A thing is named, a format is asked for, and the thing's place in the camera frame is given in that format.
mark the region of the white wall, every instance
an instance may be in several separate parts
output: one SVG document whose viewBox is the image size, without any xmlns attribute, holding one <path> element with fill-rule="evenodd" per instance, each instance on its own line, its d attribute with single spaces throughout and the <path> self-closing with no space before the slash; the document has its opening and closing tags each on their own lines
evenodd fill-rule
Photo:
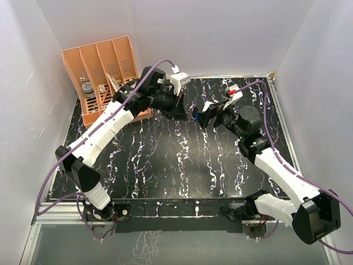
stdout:
<svg viewBox="0 0 353 265">
<path fill-rule="evenodd" d="M 0 264 L 18 264 L 76 93 L 36 2 L 0 5 Z"/>
<path fill-rule="evenodd" d="M 304 175 L 353 206 L 353 2 L 316 0 L 276 74 L 276 87 Z M 336 247 L 353 249 L 341 207 Z M 342 264 L 353 264 L 340 255 Z"/>
<path fill-rule="evenodd" d="M 37 2 L 63 49 L 127 34 L 140 72 L 169 58 L 201 76 L 276 71 L 313 0 Z"/>
</svg>

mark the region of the enclosure floor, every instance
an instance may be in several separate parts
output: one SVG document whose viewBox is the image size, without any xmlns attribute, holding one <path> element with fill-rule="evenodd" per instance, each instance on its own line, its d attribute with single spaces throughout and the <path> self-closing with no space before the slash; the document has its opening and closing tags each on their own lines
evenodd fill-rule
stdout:
<svg viewBox="0 0 353 265">
<path fill-rule="evenodd" d="M 192 79 L 185 92 L 185 110 L 191 113 L 204 101 L 221 101 L 224 89 L 239 87 L 256 78 Z M 268 98 L 267 120 L 277 149 L 290 163 L 291 156 L 275 105 Z M 263 90 L 252 86 L 234 110 L 251 105 L 262 113 Z M 77 102 L 66 137 L 66 145 L 79 138 L 85 128 Z M 171 121 L 157 111 L 153 117 L 124 127 L 99 155 L 94 168 L 114 199 L 121 198 L 245 198 L 264 189 L 277 196 L 284 192 L 265 173 L 239 152 L 238 139 L 223 126 L 206 130 L 189 120 Z M 75 186 L 58 171 L 48 200 L 75 192 Z"/>
</svg>

